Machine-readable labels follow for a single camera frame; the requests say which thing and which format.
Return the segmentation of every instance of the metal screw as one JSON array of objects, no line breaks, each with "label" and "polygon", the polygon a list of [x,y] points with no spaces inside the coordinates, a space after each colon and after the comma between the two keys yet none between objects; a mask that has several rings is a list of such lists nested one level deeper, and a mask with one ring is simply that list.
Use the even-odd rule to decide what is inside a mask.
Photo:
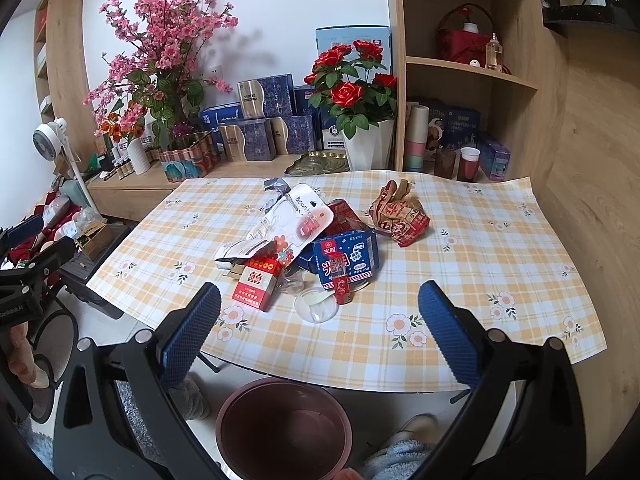
[{"label": "metal screw", "polygon": [[501,343],[505,339],[507,339],[507,336],[505,335],[505,333],[502,330],[498,330],[497,328],[489,329],[489,332],[487,332],[486,334],[489,336],[489,339],[494,343]]},{"label": "metal screw", "polygon": [[91,340],[88,337],[83,337],[80,341],[78,341],[78,350],[84,352],[91,346]]},{"label": "metal screw", "polygon": [[552,337],[549,339],[549,346],[554,350],[562,350],[564,348],[564,343],[557,337]]},{"label": "metal screw", "polygon": [[153,333],[151,332],[151,330],[147,330],[145,328],[144,330],[140,330],[139,332],[136,332],[135,339],[138,343],[143,344],[149,341],[152,335]]}]

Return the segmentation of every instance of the gold tray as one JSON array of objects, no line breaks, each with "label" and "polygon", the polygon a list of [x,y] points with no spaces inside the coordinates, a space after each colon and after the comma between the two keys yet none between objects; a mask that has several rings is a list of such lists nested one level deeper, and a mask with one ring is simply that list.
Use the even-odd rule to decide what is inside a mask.
[{"label": "gold tray", "polygon": [[344,153],[309,152],[287,168],[288,176],[311,176],[349,171],[349,162]]}]

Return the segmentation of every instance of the plaid tablecloth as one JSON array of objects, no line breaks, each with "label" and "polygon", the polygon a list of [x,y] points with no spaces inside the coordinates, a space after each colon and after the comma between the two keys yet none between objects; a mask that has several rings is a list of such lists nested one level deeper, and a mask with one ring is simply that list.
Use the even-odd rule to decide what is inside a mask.
[{"label": "plaid tablecloth", "polygon": [[426,236],[401,249],[378,236],[382,269],[333,320],[312,325],[280,295],[268,313],[232,304],[236,282],[213,261],[220,244],[243,238],[274,194],[262,179],[188,180],[129,235],[88,286],[157,327],[215,283],[223,311],[203,350],[298,381],[381,392],[460,388],[418,312],[420,285],[435,280],[456,306],[513,340],[558,336],[572,362],[606,348],[587,290],[543,217],[528,179],[462,184],[386,171],[287,179],[326,202],[344,198],[365,220],[390,179],[414,182],[432,219]]}]

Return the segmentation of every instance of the plastic bucket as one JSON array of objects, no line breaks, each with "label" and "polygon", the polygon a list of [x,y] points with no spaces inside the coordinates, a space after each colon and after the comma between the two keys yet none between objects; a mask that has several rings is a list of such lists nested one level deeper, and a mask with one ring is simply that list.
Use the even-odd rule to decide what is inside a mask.
[{"label": "plastic bucket", "polygon": [[330,480],[347,463],[352,438],[328,392],[281,379],[246,384],[216,421],[220,454],[244,480]]}]

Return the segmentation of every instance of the basket handle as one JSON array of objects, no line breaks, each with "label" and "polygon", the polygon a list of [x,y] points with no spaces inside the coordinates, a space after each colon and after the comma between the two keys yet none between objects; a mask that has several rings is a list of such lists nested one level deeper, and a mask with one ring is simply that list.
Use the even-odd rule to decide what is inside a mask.
[{"label": "basket handle", "polygon": [[450,10],[447,14],[445,14],[444,18],[440,21],[440,23],[438,24],[438,27],[436,27],[436,34],[438,33],[438,31],[444,26],[445,23],[447,23],[447,20],[456,12],[459,12],[460,10],[464,9],[465,7],[475,7],[476,9],[482,10],[482,12],[484,12],[484,14],[489,18],[489,21],[491,22],[491,27],[492,27],[492,32],[496,32],[496,28],[495,28],[495,23],[494,23],[494,19],[491,17],[491,15],[489,14],[489,12],[484,8],[479,6],[478,4],[472,4],[472,3],[468,3],[468,4],[462,4],[459,7],[456,7],[453,10]]}]

